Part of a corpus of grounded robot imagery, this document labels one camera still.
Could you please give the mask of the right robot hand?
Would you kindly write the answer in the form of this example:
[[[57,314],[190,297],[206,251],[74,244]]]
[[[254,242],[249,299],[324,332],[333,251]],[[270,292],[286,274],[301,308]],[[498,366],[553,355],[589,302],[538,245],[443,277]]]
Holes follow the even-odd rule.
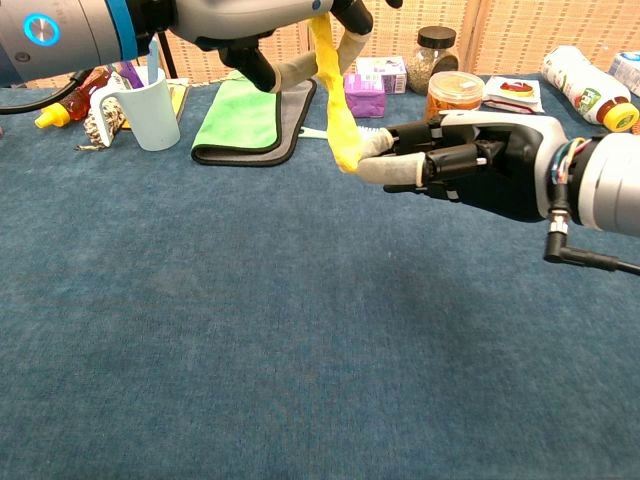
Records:
[[[538,222],[550,205],[552,157],[566,141],[553,117],[448,110],[371,134],[356,174],[388,193],[422,194]]]

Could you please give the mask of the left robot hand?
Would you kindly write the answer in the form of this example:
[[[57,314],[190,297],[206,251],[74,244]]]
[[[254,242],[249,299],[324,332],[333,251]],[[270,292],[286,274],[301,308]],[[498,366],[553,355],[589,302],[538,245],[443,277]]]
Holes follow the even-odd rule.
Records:
[[[343,73],[373,30],[373,17],[362,1],[176,1],[170,31],[203,51],[216,50],[224,65],[259,90],[276,93],[315,76],[319,52],[273,65],[260,52],[259,40],[278,28],[328,13],[345,28],[338,48]]]

